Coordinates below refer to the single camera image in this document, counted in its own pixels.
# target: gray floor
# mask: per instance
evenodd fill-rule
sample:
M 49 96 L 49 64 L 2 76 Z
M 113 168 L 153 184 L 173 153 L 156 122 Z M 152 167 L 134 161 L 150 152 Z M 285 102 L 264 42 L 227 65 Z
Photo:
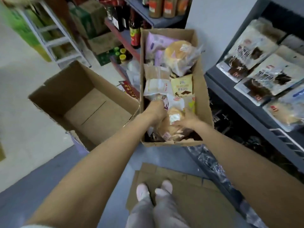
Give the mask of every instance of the gray floor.
M 85 155 L 86 152 L 78 151 L 72 146 L 0 193 L 0 226 L 22 226 L 63 176 Z M 140 144 L 114 189 L 98 227 L 125 227 L 128 218 L 125 204 L 134 171 L 140 169 L 142 162 L 207 178 L 183 148 L 145 148 Z

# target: purple package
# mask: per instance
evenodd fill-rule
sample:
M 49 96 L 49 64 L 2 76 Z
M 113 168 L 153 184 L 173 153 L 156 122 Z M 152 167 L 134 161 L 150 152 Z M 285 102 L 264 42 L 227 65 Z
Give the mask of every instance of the purple package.
M 146 59 L 154 59 L 156 50 L 166 49 L 172 42 L 176 41 L 178 41 L 178 39 L 149 32 L 146 40 Z
M 154 65 L 161 66 L 163 63 L 164 50 L 157 50 L 154 57 Z

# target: left arm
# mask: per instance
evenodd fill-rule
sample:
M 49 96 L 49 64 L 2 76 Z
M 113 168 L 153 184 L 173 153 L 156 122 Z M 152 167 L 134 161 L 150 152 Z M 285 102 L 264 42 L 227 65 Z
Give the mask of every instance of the left arm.
M 165 115 L 163 101 L 152 101 L 142 114 L 83 158 L 47 196 L 27 224 L 97 227 L 141 137 Z

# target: person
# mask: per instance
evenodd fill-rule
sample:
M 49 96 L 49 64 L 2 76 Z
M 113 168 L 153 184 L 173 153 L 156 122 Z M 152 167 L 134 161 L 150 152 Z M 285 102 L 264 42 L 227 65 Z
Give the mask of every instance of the person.
M 146 110 L 116 134 L 93 149 L 59 182 L 26 226 L 54 228 L 97 227 L 106 203 L 143 134 L 166 115 L 162 101 Z M 196 131 L 223 166 L 234 187 L 269 227 L 304 227 L 304 187 L 283 169 L 216 131 L 186 110 L 175 122 Z M 164 182 L 156 192 L 153 212 L 160 227 L 188 227 L 171 197 L 172 185 Z M 127 227 L 153 227 L 148 189 L 137 188 L 139 203 L 131 211 Z

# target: ladder rung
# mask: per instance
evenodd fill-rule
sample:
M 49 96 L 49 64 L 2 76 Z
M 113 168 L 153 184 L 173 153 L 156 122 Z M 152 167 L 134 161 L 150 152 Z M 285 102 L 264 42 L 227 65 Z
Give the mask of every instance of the ladder rung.
M 49 26 L 40 28 L 39 31 L 41 33 L 43 33 L 43 32 L 47 32 L 47 31 L 54 30 L 54 29 L 58 29 L 58 26 L 57 25 L 49 25 Z
M 45 46 L 46 47 L 55 47 L 55 46 L 62 45 L 62 44 L 68 43 L 68 42 L 69 42 L 68 37 L 62 37 L 62 38 L 57 38 L 55 40 L 46 42 Z
M 66 61 L 69 61 L 71 59 L 74 59 L 74 58 L 77 58 L 77 57 L 80 57 L 80 56 L 81 56 L 80 53 L 73 53 L 73 54 L 71 54 L 67 57 L 63 57 L 63 58 L 57 60 L 56 63 L 59 64 L 59 63 L 62 63 L 62 62 L 66 62 Z

